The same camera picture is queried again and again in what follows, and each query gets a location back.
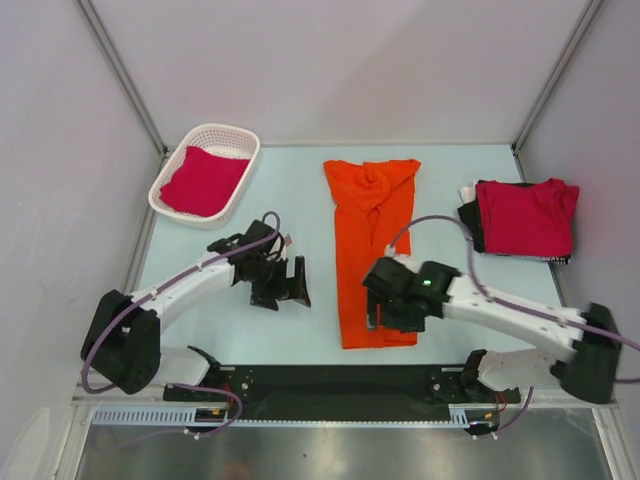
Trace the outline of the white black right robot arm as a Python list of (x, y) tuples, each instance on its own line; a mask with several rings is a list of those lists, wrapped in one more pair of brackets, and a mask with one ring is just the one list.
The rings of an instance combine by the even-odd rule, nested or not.
[(405, 255), (381, 257), (366, 274), (367, 327), (422, 332), (429, 318), (465, 321), (528, 344), (528, 349), (479, 349), (467, 357), (463, 393), (484, 401), (498, 391), (559, 387), (604, 405), (613, 398), (621, 353), (608, 308), (546, 307), (483, 286), (472, 274)]

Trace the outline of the orange t shirt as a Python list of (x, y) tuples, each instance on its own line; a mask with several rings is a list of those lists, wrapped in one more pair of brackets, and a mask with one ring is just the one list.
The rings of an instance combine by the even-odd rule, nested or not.
[(367, 327), (367, 291), (362, 285), (385, 248), (411, 252), (410, 235), (395, 237), (413, 218), (415, 159), (352, 164), (328, 160), (324, 172), (335, 203), (336, 283), (341, 344), (344, 349), (411, 347), (415, 333)]

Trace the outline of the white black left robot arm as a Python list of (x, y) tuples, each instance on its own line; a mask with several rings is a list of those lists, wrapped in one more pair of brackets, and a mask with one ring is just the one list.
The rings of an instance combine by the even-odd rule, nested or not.
[(197, 304), (239, 283), (250, 285), (249, 302), (255, 307), (276, 311), (288, 300), (310, 306), (306, 262), (302, 256), (288, 259), (290, 243), (279, 226), (255, 220), (245, 232), (211, 243), (188, 268), (152, 287), (104, 294), (81, 347), (83, 389), (93, 395), (112, 389), (133, 395), (159, 383), (186, 385), (202, 400), (214, 397), (221, 387), (216, 360), (195, 346), (167, 346), (162, 336)]

